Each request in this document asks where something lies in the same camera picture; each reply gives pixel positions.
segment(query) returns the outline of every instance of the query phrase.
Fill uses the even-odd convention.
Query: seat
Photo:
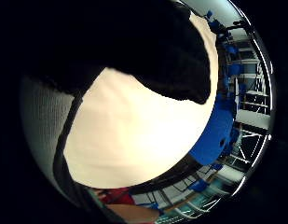
[[[164,211],[162,209],[159,209],[159,204],[156,202],[153,203],[139,203],[137,204],[138,206],[146,207],[146,208],[151,208],[159,211],[159,215],[163,216]]]
[[[229,55],[230,61],[236,61],[240,58],[239,49],[231,44],[223,44],[226,53]]]
[[[213,15],[213,13],[210,10],[208,10],[207,14],[204,15],[203,18],[205,18],[207,21],[209,21],[212,15]]]
[[[227,66],[227,76],[239,76],[244,72],[244,66],[240,63],[233,63]]]
[[[239,84],[239,94],[240,95],[243,95],[246,93],[246,84],[244,83],[240,83]]]
[[[222,24],[218,20],[208,21],[210,28],[219,29]]]
[[[211,169],[214,169],[216,171],[219,171],[222,169],[224,165],[221,164],[221,163],[217,163],[217,162],[214,162],[212,165],[211,165]]]
[[[195,192],[202,192],[209,186],[209,183],[204,181],[203,179],[199,179],[189,185],[189,189],[194,190]]]
[[[229,141],[229,144],[233,144],[233,143],[236,143],[238,138],[239,138],[239,135],[240,135],[240,132],[238,129],[236,128],[233,128],[230,132],[230,141]]]

